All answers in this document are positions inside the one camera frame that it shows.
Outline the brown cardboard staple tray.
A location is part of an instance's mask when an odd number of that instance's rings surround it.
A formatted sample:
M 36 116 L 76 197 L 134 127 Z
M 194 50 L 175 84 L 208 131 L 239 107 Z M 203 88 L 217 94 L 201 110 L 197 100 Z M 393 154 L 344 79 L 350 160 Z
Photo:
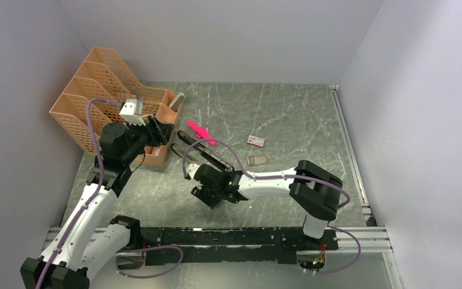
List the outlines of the brown cardboard staple tray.
M 247 164 L 249 166 L 259 166 L 266 164 L 268 162 L 268 157 L 264 154 L 260 155 L 250 155 L 247 157 Z

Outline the pink plastic staple remover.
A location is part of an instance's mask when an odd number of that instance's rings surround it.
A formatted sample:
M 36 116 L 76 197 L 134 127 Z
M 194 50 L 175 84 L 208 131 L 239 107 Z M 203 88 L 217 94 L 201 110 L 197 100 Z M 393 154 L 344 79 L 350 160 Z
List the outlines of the pink plastic staple remover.
M 187 121 L 187 125 L 190 129 L 192 129 L 196 136 L 198 138 L 201 138 L 201 139 L 211 139 L 210 140 L 210 145 L 211 146 L 215 146 L 217 144 L 216 141 L 214 141 L 214 138 L 213 136 L 211 136 L 209 133 L 208 133 L 208 130 L 206 128 L 203 128 L 201 127 L 199 124 L 197 124 L 195 121 L 193 120 L 189 120 Z

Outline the red white staple box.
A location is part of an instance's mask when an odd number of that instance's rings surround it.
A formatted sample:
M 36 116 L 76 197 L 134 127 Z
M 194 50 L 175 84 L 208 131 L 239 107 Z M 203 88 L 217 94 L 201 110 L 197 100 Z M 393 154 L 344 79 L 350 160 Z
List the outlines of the red white staple box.
M 252 145 L 252 146 L 256 146 L 256 147 L 259 147 L 259 148 L 263 148 L 264 145 L 265 145 L 265 139 L 254 136 L 254 135 L 249 135 L 248 139 L 247 139 L 247 144 Z

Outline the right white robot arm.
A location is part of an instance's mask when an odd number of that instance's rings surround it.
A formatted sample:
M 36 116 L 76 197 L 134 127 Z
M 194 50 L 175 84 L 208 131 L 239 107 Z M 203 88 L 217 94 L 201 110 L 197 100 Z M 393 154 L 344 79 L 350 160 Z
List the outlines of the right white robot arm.
M 223 201 L 237 204 L 258 197 L 291 197 L 306 212 L 301 243 L 316 249 L 328 222 L 337 217 L 342 180 L 322 167 L 301 160 L 278 172 L 219 171 L 207 164 L 190 164 L 186 178 L 196 182 L 193 196 L 214 209 Z

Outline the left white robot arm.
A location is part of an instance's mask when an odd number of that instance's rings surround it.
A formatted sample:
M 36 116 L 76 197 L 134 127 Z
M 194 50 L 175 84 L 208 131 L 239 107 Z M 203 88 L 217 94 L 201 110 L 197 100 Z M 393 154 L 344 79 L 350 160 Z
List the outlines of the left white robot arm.
M 140 221 L 117 216 L 104 235 L 90 238 L 132 175 L 131 163 L 147 146 L 166 145 L 175 125 L 155 116 L 144 122 L 111 122 L 99 138 L 91 133 L 95 165 L 76 208 L 38 258 L 27 258 L 20 274 L 26 288 L 88 288 L 96 273 L 121 250 L 144 247 Z

